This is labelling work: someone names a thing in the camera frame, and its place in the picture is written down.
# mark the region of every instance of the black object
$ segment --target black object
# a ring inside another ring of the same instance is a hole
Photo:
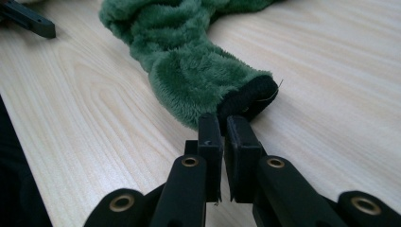
[[[166,184],[146,196],[120,189],[106,196],[85,223],[92,226],[204,226],[205,204],[220,200],[222,144],[219,123],[200,118],[198,141],[186,141],[185,155]],[[281,157],[269,156],[242,116],[229,116],[225,162],[231,198],[253,204],[259,227],[395,227],[401,216],[381,200],[358,191],[335,203],[319,195],[301,173]]]
[[[42,37],[49,39],[56,37],[56,29],[51,21],[14,0],[0,0],[0,17],[11,20]]]
[[[51,226],[44,202],[1,96],[0,226]]]

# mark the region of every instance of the stuffed animal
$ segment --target stuffed animal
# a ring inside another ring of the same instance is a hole
[[[99,17],[148,72],[159,99],[185,126],[202,114],[251,120],[275,98],[271,73],[251,68],[212,44],[206,34],[228,13],[257,11],[274,0],[105,0]]]

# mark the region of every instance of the black fabric end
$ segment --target black fabric end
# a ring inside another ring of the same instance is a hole
[[[226,132],[229,115],[242,115],[251,121],[273,102],[277,94],[277,83],[270,76],[252,79],[238,91],[228,93],[218,105],[218,122],[222,134]]]

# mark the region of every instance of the light wooden tabletop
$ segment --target light wooden tabletop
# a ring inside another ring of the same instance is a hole
[[[115,189],[148,193],[197,139],[99,22],[100,3],[34,5],[56,24],[53,40],[0,26],[0,93],[55,226],[82,226]],[[221,18],[209,36],[284,81],[252,122],[269,154],[329,199],[361,190],[401,212],[400,1],[287,0]],[[225,173],[222,191],[207,226],[255,226],[250,205],[229,202]]]

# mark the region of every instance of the green plush toy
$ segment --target green plush toy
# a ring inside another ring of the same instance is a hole
[[[275,98],[271,73],[212,44],[210,24],[224,14],[261,10],[273,0],[105,0],[101,22],[131,48],[159,101],[183,124],[214,113],[248,120]]]

